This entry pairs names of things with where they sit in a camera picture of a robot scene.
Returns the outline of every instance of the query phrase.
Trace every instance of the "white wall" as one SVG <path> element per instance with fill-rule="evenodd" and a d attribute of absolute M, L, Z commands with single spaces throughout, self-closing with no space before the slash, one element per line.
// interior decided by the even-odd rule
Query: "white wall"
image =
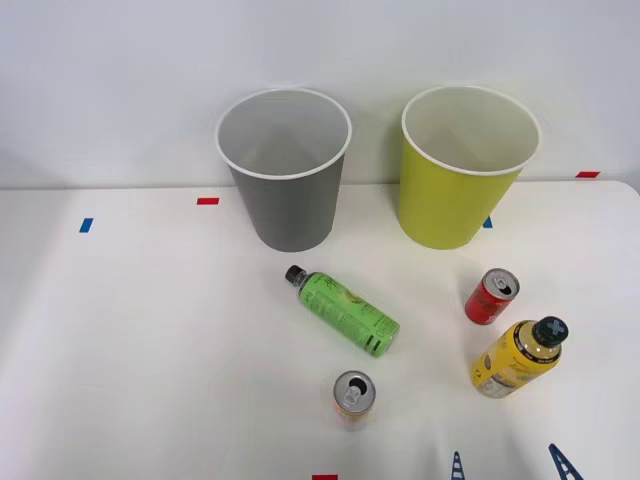
<path fill-rule="evenodd" d="M 545 134 L 529 177 L 640 186 L 632 0 L 3 0 L 0 187 L 220 185 L 234 99 L 307 86 L 349 110 L 348 183 L 398 177 L 399 116 L 448 81 L 510 93 Z"/>

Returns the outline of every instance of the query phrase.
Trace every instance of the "red can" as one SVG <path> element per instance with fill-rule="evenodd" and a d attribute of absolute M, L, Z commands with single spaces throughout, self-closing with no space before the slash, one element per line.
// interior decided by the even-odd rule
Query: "red can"
<path fill-rule="evenodd" d="M 479 325 L 489 325 L 507 308 L 518 292 L 516 276 L 502 268 L 484 274 L 464 306 L 467 317 Z"/>

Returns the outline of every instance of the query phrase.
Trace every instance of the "cup rim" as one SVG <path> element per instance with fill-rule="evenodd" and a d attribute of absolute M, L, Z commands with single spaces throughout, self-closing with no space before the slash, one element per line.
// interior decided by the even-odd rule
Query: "cup rim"
<path fill-rule="evenodd" d="M 504 170 L 495 170 L 495 171 L 489 171 L 489 172 L 480 172 L 480 171 L 475 171 L 475 170 L 467 170 L 467 169 L 464 169 L 464 168 L 454 167 L 453 165 L 449 165 L 449 164 L 444 163 L 444 162 L 442 162 L 440 160 L 436 160 L 431 155 L 426 153 L 424 150 L 422 150 L 420 147 L 418 147 L 418 145 L 416 145 L 416 143 L 411 138 L 411 135 L 409 135 L 409 132 L 407 130 L 407 123 L 406 123 L 407 113 L 411 109 L 411 106 L 415 102 L 420 100 L 422 97 L 427 96 L 427 95 L 429 95 L 429 94 L 431 94 L 433 92 L 436 92 L 438 90 L 445 90 L 445 89 L 474 89 L 474 90 L 481 90 L 483 92 L 490 93 L 492 95 L 497 95 L 498 97 L 502 97 L 505 100 L 508 100 L 509 102 L 514 104 L 516 107 L 520 108 L 532 120 L 533 125 L 536 128 L 536 132 L 538 134 L 538 144 L 536 145 L 536 148 L 533 151 L 533 153 L 524 162 L 522 162 L 522 163 L 520 163 L 520 164 L 518 164 L 518 165 L 516 165 L 514 167 L 507 168 L 507 169 L 504 169 Z M 427 160 L 435 163 L 436 165 L 438 165 L 438 166 L 440 166 L 442 168 L 445 168 L 447 170 L 450 170 L 452 172 L 462 173 L 464 175 L 473 175 L 473 176 L 477 176 L 477 177 L 497 177 L 497 176 L 500 176 L 500 175 L 506 175 L 508 173 L 512 173 L 512 172 L 521 170 L 522 168 L 524 168 L 527 165 L 527 163 L 529 163 L 529 161 L 532 158 L 534 158 L 538 154 L 538 152 L 540 151 L 540 147 L 542 146 L 542 129 L 540 128 L 540 124 L 538 123 L 538 119 L 531 112 L 531 110 L 529 110 L 524 104 L 522 104 L 521 102 L 519 102 L 515 98 L 513 98 L 513 97 L 511 97 L 511 96 L 509 96 L 509 95 L 507 95 L 505 93 L 499 92 L 497 90 L 493 90 L 492 88 L 481 87 L 479 85 L 440 85 L 438 87 L 428 88 L 427 90 L 423 90 L 422 92 L 418 93 L 411 100 L 409 100 L 409 103 L 407 103 L 407 105 L 404 107 L 404 110 L 402 111 L 402 132 L 404 133 L 404 138 L 407 140 L 407 142 L 409 142 L 409 144 L 415 149 L 415 151 L 418 152 L 422 157 L 424 157 Z"/>
<path fill-rule="evenodd" d="M 222 151 L 222 147 L 220 146 L 220 128 L 222 127 L 222 123 L 227 118 L 227 115 L 229 115 L 229 113 L 231 113 L 231 111 L 234 108 L 236 108 L 238 105 L 248 100 L 251 100 L 254 97 L 259 97 L 260 95 L 264 95 L 272 92 L 304 92 L 304 93 L 309 93 L 311 95 L 318 96 L 320 98 L 323 98 L 324 100 L 328 100 L 329 102 L 331 102 L 340 111 L 340 113 L 342 113 L 342 115 L 344 116 L 344 119 L 347 122 L 347 138 L 345 139 L 344 145 L 342 146 L 340 151 L 334 157 L 332 157 L 322 165 L 312 168 L 311 170 L 306 170 L 304 172 L 299 172 L 299 173 L 293 173 L 290 175 L 267 175 L 264 173 L 252 172 L 251 170 L 242 168 L 239 165 L 236 165 L 234 162 L 232 162 L 227 157 L 227 155 Z M 269 88 L 266 90 L 260 90 L 258 92 L 254 92 L 250 95 L 247 95 L 246 97 L 241 98 L 240 100 L 235 102 L 233 105 L 231 105 L 229 108 L 227 108 L 224 111 L 224 113 L 220 116 L 220 119 L 218 120 L 218 123 L 216 125 L 215 142 L 216 142 L 216 148 L 218 150 L 218 153 L 222 156 L 226 164 L 240 173 L 244 173 L 245 175 L 248 175 L 250 177 L 260 178 L 263 180 L 295 180 L 297 178 L 304 178 L 304 177 L 313 175 L 314 173 L 321 172 L 322 170 L 329 168 L 331 165 L 336 163 L 344 155 L 345 151 L 347 150 L 347 147 L 349 146 L 349 143 L 351 142 L 352 130 L 353 128 L 351 126 L 351 119 L 349 118 L 349 114 L 347 113 L 347 111 L 342 105 L 340 105 L 336 100 L 334 100 L 330 96 L 309 88 Z"/>

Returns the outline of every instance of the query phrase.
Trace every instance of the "white table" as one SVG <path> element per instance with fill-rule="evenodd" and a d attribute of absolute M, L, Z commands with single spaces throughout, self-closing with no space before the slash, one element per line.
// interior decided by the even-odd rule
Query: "white table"
<path fill-rule="evenodd" d="M 411 241 L 395 192 L 342 187 L 333 232 L 298 254 L 258 240 L 233 188 L 0 192 L 0 478 L 436 480 L 458 450 L 468 480 L 553 480 L 552 442 L 585 479 L 640 475 L 635 191 L 517 183 L 454 251 Z M 398 320 L 385 356 L 298 303 L 294 263 Z M 494 266 L 522 292 L 476 326 L 463 302 Z M 570 326 L 558 367 L 477 394 L 472 358 L 545 315 Z M 331 400 L 348 369 L 378 390 L 355 433 Z"/>

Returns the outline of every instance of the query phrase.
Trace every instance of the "blue tape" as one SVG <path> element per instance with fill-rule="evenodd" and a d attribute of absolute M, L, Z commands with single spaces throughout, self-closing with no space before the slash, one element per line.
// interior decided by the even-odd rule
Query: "blue tape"
<path fill-rule="evenodd" d="M 93 218 L 85 218 L 82 222 L 82 226 L 80 227 L 80 233 L 89 233 L 92 224 Z"/>

